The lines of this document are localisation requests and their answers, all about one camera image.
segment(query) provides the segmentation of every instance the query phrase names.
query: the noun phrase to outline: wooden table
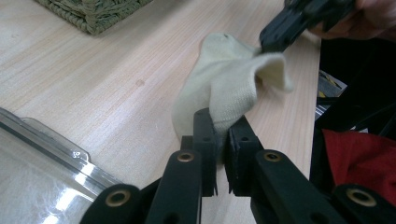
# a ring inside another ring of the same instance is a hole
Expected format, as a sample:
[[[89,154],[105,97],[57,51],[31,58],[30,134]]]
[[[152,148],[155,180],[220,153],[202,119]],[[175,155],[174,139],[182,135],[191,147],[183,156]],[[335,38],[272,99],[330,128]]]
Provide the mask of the wooden table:
[[[82,33],[36,1],[0,3],[0,107],[38,119],[87,150],[92,163],[139,188],[179,150],[171,108],[206,35],[259,46],[277,0],[154,0],[98,36]],[[291,94],[259,90],[247,119],[265,148],[309,173],[319,42],[304,34],[286,50]],[[204,198],[203,223],[253,223],[249,199]]]

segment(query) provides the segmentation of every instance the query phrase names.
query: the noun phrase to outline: white sock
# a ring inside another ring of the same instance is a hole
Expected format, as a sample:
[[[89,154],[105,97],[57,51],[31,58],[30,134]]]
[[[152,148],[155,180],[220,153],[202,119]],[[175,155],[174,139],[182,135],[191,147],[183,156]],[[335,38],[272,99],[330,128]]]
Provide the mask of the white sock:
[[[266,86],[292,91],[283,54],[259,52],[231,35],[205,38],[198,61],[173,107],[172,121],[179,139],[192,135],[194,113],[207,107],[216,132],[224,137],[256,104],[255,77]]]

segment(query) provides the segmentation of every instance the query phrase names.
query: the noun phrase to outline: red fabric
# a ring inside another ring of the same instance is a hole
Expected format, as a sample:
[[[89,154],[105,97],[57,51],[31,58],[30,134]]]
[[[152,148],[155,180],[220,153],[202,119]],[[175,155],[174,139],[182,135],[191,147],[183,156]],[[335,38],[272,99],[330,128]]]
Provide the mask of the red fabric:
[[[335,186],[359,184],[396,206],[396,141],[322,130]]]

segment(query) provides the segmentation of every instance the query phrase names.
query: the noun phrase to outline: clear plastic tray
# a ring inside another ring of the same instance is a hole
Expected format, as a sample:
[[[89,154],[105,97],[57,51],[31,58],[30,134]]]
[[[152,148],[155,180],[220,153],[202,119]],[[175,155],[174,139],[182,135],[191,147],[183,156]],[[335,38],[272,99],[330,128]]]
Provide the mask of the clear plastic tray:
[[[1,223],[79,223],[97,195],[118,183],[80,147],[0,108]]]

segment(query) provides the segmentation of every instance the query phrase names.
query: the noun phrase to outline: black tool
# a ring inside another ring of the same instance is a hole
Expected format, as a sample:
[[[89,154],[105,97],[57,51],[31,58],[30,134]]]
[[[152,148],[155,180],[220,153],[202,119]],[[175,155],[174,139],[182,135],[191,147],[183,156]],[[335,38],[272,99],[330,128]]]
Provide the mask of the black tool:
[[[354,0],[286,0],[260,33],[262,52],[283,52],[305,30],[323,22],[329,31],[354,8]]]
[[[183,136],[163,177],[144,189],[115,185],[105,189],[82,224],[201,223],[201,199],[216,187],[216,149],[208,109],[194,116],[193,136]],[[333,195],[320,193],[279,151],[264,149],[245,117],[230,128],[225,168],[230,191],[251,198],[257,223],[392,223],[396,208],[375,192],[343,185]]]

